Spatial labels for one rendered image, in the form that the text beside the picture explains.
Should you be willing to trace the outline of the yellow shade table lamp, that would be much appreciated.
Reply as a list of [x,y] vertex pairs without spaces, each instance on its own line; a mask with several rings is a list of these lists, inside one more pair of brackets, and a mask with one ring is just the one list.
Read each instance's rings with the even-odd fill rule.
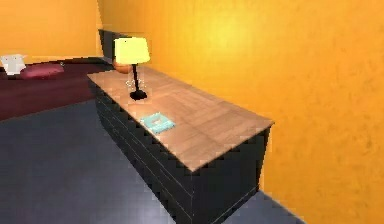
[[[143,37],[117,38],[115,43],[115,58],[120,64],[131,64],[133,67],[134,78],[137,78],[136,67],[141,63],[150,60],[147,40]],[[147,94],[138,87],[138,80],[135,80],[136,90],[130,93],[130,97],[135,100],[142,100]]]

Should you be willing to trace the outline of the white pillow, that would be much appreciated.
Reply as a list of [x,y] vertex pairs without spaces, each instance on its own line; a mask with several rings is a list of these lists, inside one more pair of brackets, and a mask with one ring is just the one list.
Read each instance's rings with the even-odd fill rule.
[[23,69],[26,68],[24,63],[24,55],[11,54],[0,56],[0,62],[2,63],[4,70],[8,76],[19,75]]

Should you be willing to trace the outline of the dark red bed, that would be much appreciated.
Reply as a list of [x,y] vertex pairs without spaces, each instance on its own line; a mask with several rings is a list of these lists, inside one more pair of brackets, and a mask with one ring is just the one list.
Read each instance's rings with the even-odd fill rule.
[[51,71],[44,78],[8,77],[0,64],[0,121],[93,99],[88,74],[113,69],[114,40],[126,34],[100,29],[102,57],[80,57],[34,63],[33,71]]

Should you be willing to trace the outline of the dark red pillow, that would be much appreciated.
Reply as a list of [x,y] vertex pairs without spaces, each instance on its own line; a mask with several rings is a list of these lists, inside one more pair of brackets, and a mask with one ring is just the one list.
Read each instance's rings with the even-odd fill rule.
[[50,76],[55,76],[59,73],[62,73],[64,68],[60,64],[34,64],[27,66],[21,71],[20,77],[24,80],[28,79],[45,79]]

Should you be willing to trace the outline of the orange basketball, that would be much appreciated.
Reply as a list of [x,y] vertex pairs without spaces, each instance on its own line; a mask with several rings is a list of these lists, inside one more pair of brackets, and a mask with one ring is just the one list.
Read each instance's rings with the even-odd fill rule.
[[113,60],[113,67],[117,72],[122,74],[129,74],[133,70],[131,64],[120,64],[116,60]]

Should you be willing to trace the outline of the clear glass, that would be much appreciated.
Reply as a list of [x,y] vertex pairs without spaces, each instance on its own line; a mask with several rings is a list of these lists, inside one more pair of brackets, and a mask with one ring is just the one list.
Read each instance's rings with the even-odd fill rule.
[[[138,80],[138,87],[140,90],[145,90],[146,89],[146,82],[145,82],[145,72],[144,70],[140,67],[140,66],[137,66],[136,67],[136,73],[137,73],[137,80]],[[131,71],[129,74],[128,74],[128,78],[125,82],[127,88],[129,91],[135,91],[136,90],[136,86],[135,86],[135,80],[134,78],[134,72]]]

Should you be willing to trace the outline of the teal book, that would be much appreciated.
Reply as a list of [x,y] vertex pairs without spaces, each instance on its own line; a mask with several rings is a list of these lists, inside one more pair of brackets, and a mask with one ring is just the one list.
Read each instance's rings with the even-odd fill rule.
[[172,120],[160,112],[142,117],[140,122],[154,134],[160,134],[175,126],[175,123]]

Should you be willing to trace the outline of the black chest of drawers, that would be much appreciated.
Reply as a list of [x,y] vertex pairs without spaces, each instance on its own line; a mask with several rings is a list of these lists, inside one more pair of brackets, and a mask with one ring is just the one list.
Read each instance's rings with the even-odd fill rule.
[[[99,119],[176,224],[221,224],[259,189],[272,120],[150,68],[134,101],[116,71],[89,84]],[[142,117],[175,123],[154,134]]]

